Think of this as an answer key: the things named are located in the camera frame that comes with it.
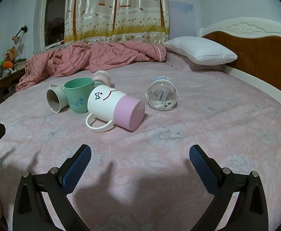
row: window glass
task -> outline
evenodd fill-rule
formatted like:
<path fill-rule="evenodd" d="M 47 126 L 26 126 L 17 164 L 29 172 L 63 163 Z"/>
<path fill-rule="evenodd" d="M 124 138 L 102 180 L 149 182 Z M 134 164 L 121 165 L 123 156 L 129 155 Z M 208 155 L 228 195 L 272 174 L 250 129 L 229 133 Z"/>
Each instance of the window glass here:
<path fill-rule="evenodd" d="M 45 10 L 45 46 L 64 40 L 66 0 L 47 0 Z"/>

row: curtain with tree pattern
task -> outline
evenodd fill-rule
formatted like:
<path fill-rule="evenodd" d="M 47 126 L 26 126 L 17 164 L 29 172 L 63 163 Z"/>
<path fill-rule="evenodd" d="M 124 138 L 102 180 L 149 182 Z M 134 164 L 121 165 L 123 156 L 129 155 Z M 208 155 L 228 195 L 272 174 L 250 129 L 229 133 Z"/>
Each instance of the curtain with tree pattern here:
<path fill-rule="evenodd" d="M 168 36 L 168 0 L 68 1 L 65 43 L 139 40 L 159 45 Z"/>

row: birdcage print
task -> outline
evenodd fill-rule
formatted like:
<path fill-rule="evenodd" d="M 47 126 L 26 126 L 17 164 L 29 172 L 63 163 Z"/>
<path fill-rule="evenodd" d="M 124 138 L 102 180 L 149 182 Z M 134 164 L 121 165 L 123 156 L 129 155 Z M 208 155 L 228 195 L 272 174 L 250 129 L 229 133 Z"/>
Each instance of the birdcage print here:
<path fill-rule="evenodd" d="M 98 3 L 100 6 L 105 6 L 105 0 L 99 0 L 99 3 Z"/>

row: wooden table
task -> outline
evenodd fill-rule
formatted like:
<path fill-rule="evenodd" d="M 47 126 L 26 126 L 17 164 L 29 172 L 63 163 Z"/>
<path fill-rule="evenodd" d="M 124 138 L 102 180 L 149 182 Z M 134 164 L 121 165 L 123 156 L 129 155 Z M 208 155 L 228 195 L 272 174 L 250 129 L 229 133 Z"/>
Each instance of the wooden table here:
<path fill-rule="evenodd" d="M 13 74 L 7 75 L 0 79 L 0 89 L 6 89 L 13 85 L 15 80 L 19 81 L 20 78 L 25 74 L 25 69 L 18 70 Z"/>

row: window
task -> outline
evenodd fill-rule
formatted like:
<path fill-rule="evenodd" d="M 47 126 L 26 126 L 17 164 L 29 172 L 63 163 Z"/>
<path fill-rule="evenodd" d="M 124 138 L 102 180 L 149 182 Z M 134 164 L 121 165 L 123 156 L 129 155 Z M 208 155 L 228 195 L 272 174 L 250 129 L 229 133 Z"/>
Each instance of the window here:
<path fill-rule="evenodd" d="M 68 0 L 43 0 L 41 9 L 41 50 L 64 43 L 64 22 Z"/>

